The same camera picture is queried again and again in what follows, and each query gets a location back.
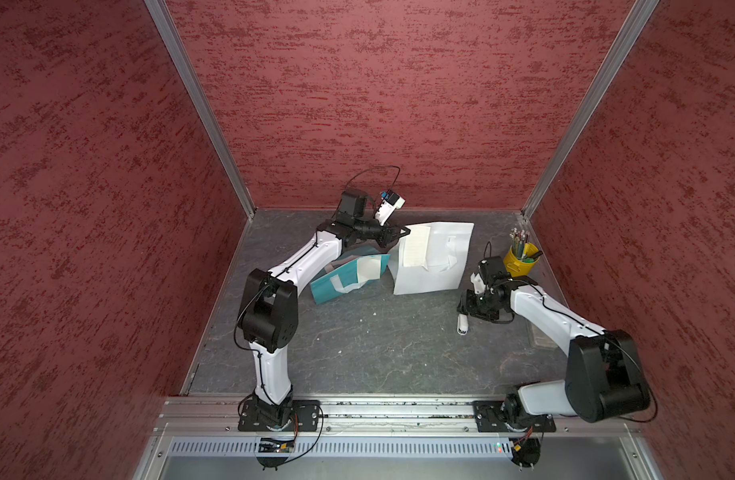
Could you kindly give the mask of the small white stapler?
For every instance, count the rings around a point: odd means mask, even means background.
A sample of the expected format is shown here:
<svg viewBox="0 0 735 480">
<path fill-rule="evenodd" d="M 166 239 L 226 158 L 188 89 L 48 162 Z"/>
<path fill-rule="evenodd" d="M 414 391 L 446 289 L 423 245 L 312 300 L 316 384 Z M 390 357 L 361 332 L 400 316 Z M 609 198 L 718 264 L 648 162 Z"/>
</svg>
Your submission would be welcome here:
<svg viewBox="0 0 735 480">
<path fill-rule="evenodd" d="M 457 333 L 461 336 L 467 335 L 469 332 L 469 316 L 467 314 L 460 313 L 457 316 Z"/>
</svg>

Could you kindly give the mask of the white gift bag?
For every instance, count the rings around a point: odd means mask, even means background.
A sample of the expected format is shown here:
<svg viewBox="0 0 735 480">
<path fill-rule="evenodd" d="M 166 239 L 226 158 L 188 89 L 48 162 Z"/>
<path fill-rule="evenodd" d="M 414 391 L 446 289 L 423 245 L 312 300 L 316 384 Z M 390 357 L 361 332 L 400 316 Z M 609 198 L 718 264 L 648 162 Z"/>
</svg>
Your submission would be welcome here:
<svg viewBox="0 0 735 480">
<path fill-rule="evenodd" d="M 475 224 L 469 222 L 422 224 L 431 227 L 427 267 L 403 267 L 401 263 L 403 238 L 389 252 L 389 271 L 393 276 L 395 295 L 457 290 L 463 278 Z"/>
</svg>

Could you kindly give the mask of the teal gift bag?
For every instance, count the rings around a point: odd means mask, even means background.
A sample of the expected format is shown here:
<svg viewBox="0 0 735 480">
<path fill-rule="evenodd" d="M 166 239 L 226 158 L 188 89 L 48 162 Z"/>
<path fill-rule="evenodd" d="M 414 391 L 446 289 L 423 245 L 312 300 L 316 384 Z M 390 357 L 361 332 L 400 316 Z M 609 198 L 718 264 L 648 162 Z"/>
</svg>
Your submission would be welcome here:
<svg viewBox="0 0 735 480">
<path fill-rule="evenodd" d="M 327 264 L 310 288 L 315 304 L 335 300 L 376 282 L 387 270 L 389 254 L 379 253 L 375 247 L 356 247 Z"/>
</svg>

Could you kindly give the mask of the paper receipt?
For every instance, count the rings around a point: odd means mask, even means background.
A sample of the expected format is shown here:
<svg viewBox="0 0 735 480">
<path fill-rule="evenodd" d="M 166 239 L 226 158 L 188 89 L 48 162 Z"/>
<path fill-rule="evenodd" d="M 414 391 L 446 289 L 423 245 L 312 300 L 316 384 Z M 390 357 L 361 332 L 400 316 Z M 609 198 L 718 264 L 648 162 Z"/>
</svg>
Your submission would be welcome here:
<svg viewBox="0 0 735 480">
<path fill-rule="evenodd" d="M 403 267 L 427 267 L 427 250 L 431 227 L 425 224 L 409 226 L 411 233 L 403 238 Z"/>
</svg>

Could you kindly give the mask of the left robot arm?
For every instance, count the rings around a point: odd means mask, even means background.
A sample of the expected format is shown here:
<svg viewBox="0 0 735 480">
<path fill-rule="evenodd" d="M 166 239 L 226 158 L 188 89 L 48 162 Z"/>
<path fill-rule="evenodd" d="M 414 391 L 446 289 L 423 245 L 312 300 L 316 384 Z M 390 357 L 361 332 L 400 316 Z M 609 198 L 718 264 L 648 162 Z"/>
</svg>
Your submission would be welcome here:
<svg viewBox="0 0 735 480">
<path fill-rule="evenodd" d="M 246 281 L 233 340 L 254 358 L 256 387 L 251 412 L 271 429 L 285 428 L 294 415 L 293 385 L 288 373 L 288 345 L 299 326 L 299 296 L 316 274 L 345 249 L 373 241 L 387 249 L 411 233 L 389 222 L 405 198 L 389 189 L 365 214 L 369 194 L 348 188 L 336 212 L 314 231 L 300 250 L 270 270 L 253 270 Z"/>
</svg>

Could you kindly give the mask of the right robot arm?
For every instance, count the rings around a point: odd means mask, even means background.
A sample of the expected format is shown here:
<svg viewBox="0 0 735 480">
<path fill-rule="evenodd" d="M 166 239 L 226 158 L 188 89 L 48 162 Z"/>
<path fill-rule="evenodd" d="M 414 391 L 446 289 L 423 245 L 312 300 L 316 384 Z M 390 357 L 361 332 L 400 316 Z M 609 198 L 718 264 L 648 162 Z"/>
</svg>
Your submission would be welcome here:
<svg viewBox="0 0 735 480">
<path fill-rule="evenodd" d="M 503 324 L 501 314 L 529 321 L 567 358 L 563 380 L 523 385 L 507 394 L 490 416 L 513 432 L 529 431 L 555 416 L 587 423 L 625 417 L 655 407 L 637 345 L 623 330 L 609 330 L 563 306 L 527 276 L 513 277 L 503 259 L 481 260 L 471 289 L 457 306 L 457 331 L 469 320 Z"/>
</svg>

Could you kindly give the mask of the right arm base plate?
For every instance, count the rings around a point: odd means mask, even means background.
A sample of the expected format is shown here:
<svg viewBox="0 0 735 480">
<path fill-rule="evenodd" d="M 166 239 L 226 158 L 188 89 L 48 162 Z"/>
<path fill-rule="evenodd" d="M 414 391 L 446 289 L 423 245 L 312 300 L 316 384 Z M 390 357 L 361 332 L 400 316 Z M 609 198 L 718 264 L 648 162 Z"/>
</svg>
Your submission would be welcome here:
<svg viewBox="0 0 735 480">
<path fill-rule="evenodd" d="M 557 426 L 549 415 L 527 413 L 517 400 L 473 402 L 473 419 L 479 433 L 525 434 L 555 433 Z"/>
</svg>

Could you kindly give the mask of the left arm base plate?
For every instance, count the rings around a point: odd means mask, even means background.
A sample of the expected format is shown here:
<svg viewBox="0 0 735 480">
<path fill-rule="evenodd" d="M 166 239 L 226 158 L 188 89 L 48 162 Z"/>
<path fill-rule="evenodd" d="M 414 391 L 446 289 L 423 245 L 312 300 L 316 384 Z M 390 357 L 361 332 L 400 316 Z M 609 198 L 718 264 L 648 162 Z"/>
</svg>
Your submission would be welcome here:
<svg viewBox="0 0 735 480">
<path fill-rule="evenodd" d="M 239 409 L 239 432 L 315 432 L 321 425 L 321 404 L 288 400 L 282 406 L 253 397 Z"/>
</svg>

